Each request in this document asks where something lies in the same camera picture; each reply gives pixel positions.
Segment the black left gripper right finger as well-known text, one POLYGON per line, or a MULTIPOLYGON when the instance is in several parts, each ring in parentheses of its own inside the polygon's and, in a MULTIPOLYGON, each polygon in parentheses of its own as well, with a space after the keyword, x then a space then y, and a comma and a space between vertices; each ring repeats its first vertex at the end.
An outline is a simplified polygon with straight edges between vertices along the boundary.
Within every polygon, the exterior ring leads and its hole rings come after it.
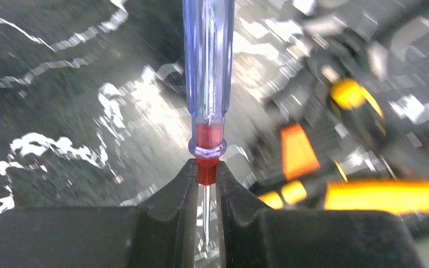
POLYGON ((275 210, 217 166, 222 267, 424 267, 404 223, 374 210, 275 210))

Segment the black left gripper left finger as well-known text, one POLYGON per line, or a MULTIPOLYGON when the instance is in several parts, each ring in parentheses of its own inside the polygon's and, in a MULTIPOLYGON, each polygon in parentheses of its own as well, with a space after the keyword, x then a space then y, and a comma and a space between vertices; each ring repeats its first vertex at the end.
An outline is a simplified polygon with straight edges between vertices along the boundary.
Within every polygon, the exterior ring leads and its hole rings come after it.
POLYGON ((197 165, 136 206, 12 209, 0 267, 192 267, 197 165))

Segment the orange utility knife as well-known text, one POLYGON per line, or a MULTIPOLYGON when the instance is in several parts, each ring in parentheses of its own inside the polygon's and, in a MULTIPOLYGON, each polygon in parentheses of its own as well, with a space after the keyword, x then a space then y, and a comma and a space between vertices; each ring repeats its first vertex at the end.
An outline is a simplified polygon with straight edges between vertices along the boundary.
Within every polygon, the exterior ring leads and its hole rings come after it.
POLYGON ((429 214, 429 181, 358 180, 330 184, 324 209, 380 210, 395 215, 429 214))

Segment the blue red handle screwdriver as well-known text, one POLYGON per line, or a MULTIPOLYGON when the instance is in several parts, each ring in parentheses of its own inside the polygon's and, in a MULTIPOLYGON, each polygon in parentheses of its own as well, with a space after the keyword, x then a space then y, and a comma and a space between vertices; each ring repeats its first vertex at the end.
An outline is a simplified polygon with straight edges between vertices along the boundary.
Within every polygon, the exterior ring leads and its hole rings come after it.
POLYGON ((210 189, 227 148, 224 128, 230 106, 234 14, 234 1, 183 1, 187 106, 192 117, 188 149, 196 158, 198 182, 203 186, 206 245, 210 241, 210 189))

